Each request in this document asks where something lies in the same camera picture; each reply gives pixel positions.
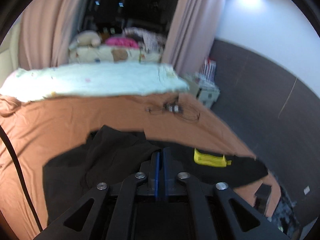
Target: white wall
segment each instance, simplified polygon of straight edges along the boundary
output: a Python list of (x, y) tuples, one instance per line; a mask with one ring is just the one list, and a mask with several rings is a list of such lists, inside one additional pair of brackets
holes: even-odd
[(291, 0), (226, 0), (216, 38), (272, 60), (320, 96), (320, 38)]

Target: gray wall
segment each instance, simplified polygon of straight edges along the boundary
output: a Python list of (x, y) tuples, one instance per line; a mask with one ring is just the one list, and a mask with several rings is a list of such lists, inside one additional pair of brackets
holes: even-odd
[[(302, 226), (320, 213), (320, 99), (298, 78), (249, 50), (215, 40), (212, 110), (278, 178)], [(305, 196), (303, 189), (310, 187)]]

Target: bed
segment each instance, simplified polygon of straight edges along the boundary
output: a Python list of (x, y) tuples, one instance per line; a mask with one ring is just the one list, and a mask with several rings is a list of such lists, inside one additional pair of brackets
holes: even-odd
[(82, 46), (69, 53), (69, 63), (93, 63), (93, 62), (156, 62), (161, 61), (162, 53), (149, 52), (143, 49), (122, 48), (118, 46), (100, 45), (97, 48)]
[[(149, 71), (148, 65), (142, 65)], [(177, 96), (176, 92), (169, 91), (174, 92), (175, 88), (170, 87), (157, 94), (149, 91), (142, 95), (90, 94), (79, 97), (79, 92), (70, 93), (68, 90), (66, 93), (64, 90), (63, 93), (53, 93), (47, 97), (41, 95), (41, 100), (37, 101), (24, 98), (25, 102), (16, 97), (0, 96), (0, 124), (19, 157), (28, 191), (43, 228), (47, 226), (48, 219), (43, 190), (43, 166), (53, 157), (84, 143), (89, 132), (103, 125), (120, 131), (144, 131), (147, 139), (172, 141), (217, 153), (255, 158), (254, 153), (225, 123), (188, 93), (179, 93), (179, 102), (200, 113), (198, 122), (186, 122), (169, 112), (150, 114), (146, 111), (150, 104), (161, 106), (168, 99)], [(271, 216), (281, 195), (280, 187), (271, 173), (256, 182), (236, 188), (235, 191), (254, 205), (254, 193), (263, 182), (272, 186), (266, 213)], [(5, 218), (2, 223), (7, 223), (20, 240), (33, 239), (39, 231), (3, 143), (0, 144), (0, 196), (0, 215)]]

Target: folded blanket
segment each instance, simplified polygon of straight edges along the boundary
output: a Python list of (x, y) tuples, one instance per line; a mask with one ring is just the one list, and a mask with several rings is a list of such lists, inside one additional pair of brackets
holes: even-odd
[(186, 90), (187, 83), (170, 65), (103, 62), (30, 71), (19, 68), (5, 81), (0, 94), (28, 102), (56, 96), (145, 96)]

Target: triangular cutout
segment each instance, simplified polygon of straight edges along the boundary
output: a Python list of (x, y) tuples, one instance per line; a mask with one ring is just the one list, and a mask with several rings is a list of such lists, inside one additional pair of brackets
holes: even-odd
[(94, 199), (89, 199), (85, 204), (83, 204), (76, 212), (70, 216), (63, 225), (71, 228), (77, 232), (80, 232), (84, 226), (85, 221), (89, 215), (89, 212), (93, 206)]
[(243, 232), (248, 232), (249, 230), (256, 228), (260, 225), (260, 221), (257, 220), (246, 208), (239, 204), (235, 199), (229, 200), (230, 205), (235, 212), (238, 223)]

